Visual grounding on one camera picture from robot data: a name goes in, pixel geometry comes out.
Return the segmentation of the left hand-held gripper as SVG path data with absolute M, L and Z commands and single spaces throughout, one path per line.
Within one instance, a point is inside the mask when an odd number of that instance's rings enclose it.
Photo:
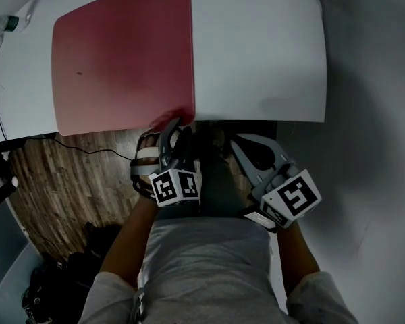
M 200 180 L 193 159 L 193 131 L 180 129 L 181 118 L 171 120 L 159 135 L 159 170 L 148 178 L 159 207 L 171 207 L 200 200 Z M 178 133 L 175 156 L 172 137 Z

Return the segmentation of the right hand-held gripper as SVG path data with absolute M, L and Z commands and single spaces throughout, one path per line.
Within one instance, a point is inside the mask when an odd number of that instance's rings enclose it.
M 264 213 L 277 228 L 287 228 L 321 202 L 310 173 L 288 162 L 277 141 L 258 134 L 237 134 L 230 144 L 240 169 L 256 186 L 251 192 L 256 205 L 249 211 Z M 279 169 L 263 180 L 267 168 Z

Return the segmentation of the red mouse pad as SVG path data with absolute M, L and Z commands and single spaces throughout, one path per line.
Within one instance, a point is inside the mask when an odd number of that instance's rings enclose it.
M 51 51 L 64 136 L 195 116 L 191 0 L 96 0 L 61 16 Z

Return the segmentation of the person's right forearm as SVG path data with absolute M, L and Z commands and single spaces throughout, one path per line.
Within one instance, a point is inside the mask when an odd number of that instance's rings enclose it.
M 320 267 L 310 251 L 298 223 L 277 230 L 277 244 L 281 261 L 283 286 L 289 297 L 308 275 L 320 272 Z

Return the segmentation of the person's left forearm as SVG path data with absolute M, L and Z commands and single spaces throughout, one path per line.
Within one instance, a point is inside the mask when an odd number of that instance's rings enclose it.
M 100 271 L 112 273 L 133 288 L 144 260 L 147 241 L 159 212 L 157 203 L 141 196 L 106 254 Z

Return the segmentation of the person's left hand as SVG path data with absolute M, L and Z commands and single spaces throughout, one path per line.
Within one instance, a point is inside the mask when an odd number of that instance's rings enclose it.
M 134 160 L 131 162 L 131 176 L 147 178 L 159 171 L 160 133 L 146 133 L 140 137 Z

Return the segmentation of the person's dark trousers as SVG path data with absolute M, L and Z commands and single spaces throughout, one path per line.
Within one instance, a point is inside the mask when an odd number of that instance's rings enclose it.
M 225 134 L 220 128 L 202 131 L 200 170 L 202 188 L 200 214 L 204 217 L 237 218 L 245 203 L 229 164 L 223 157 Z

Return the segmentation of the small grey tethered box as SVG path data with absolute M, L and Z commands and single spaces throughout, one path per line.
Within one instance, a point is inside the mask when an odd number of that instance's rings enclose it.
M 277 231 L 276 222 L 264 213 L 259 211 L 247 211 L 244 217 L 264 227 L 267 231 L 275 233 Z

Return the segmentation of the person's light grey t-shirt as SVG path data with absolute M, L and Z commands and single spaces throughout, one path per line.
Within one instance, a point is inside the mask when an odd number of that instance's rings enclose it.
M 326 272 L 306 276 L 280 308 L 269 245 L 245 219 L 158 221 L 138 288 L 99 273 L 79 324 L 358 324 Z

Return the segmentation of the black backpack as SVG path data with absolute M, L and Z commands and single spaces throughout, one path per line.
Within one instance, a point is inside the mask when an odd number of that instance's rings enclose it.
M 22 296 L 26 324 L 78 323 L 95 276 L 120 229 L 118 224 L 95 227 L 88 222 L 83 252 L 70 254 L 65 262 L 44 256 Z

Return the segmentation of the green label water bottle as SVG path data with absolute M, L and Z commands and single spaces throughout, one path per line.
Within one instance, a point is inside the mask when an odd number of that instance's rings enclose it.
M 19 23 L 20 19 L 17 16 L 0 16 L 0 32 L 15 32 Z

